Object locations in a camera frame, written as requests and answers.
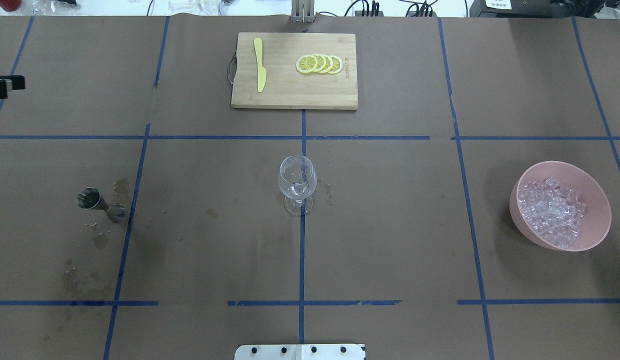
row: metal jigger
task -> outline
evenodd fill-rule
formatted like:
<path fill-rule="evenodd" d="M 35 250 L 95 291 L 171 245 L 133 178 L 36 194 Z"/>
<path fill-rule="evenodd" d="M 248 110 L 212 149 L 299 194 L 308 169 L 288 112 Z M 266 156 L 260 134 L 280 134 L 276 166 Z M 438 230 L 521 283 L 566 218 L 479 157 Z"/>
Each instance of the metal jigger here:
<path fill-rule="evenodd" d="M 84 210 L 104 210 L 114 223 L 118 223 L 126 216 L 126 210 L 117 205 L 108 205 L 102 198 L 102 193 L 94 187 L 86 187 L 76 197 L 76 204 Z"/>

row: glass base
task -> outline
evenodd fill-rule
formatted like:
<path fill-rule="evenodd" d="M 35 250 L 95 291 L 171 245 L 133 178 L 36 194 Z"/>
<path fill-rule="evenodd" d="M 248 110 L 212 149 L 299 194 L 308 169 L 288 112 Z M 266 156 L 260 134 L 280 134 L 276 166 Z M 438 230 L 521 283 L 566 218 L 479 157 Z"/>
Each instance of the glass base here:
<path fill-rule="evenodd" d="M 285 209 L 292 215 L 300 217 L 301 215 L 308 214 L 312 210 L 314 201 L 312 196 L 303 199 L 302 202 L 297 202 L 291 198 L 285 198 Z"/>

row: label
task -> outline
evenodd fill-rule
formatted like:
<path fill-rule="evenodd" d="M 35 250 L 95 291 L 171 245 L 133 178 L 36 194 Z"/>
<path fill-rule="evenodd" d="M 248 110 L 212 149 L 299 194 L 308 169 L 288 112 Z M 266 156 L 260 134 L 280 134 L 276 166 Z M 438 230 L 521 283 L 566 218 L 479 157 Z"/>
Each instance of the label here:
<path fill-rule="evenodd" d="M 493 9 L 512 10 L 511 0 L 485 0 L 485 6 Z"/>

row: yellow knife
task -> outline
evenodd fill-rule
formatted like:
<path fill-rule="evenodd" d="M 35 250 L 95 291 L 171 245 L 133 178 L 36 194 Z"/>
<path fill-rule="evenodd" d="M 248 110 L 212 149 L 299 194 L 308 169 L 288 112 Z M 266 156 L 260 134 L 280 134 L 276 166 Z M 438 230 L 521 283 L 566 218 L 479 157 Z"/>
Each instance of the yellow knife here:
<path fill-rule="evenodd" d="M 264 91 L 268 72 L 264 68 L 264 42 L 262 38 L 254 38 L 254 52 L 257 55 L 257 91 Z"/>

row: metal bracket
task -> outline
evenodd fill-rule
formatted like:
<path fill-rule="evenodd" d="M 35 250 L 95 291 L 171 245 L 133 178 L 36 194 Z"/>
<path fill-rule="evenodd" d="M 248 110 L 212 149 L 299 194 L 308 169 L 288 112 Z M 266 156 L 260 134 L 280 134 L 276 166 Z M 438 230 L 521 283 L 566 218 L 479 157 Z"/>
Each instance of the metal bracket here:
<path fill-rule="evenodd" d="M 292 0 L 293 23 L 315 22 L 315 0 Z"/>
<path fill-rule="evenodd" d="M 26 89 L 26 80 L 22 75 L 0 76 L 0 99 L 7 99 L 8 92 Z"/>

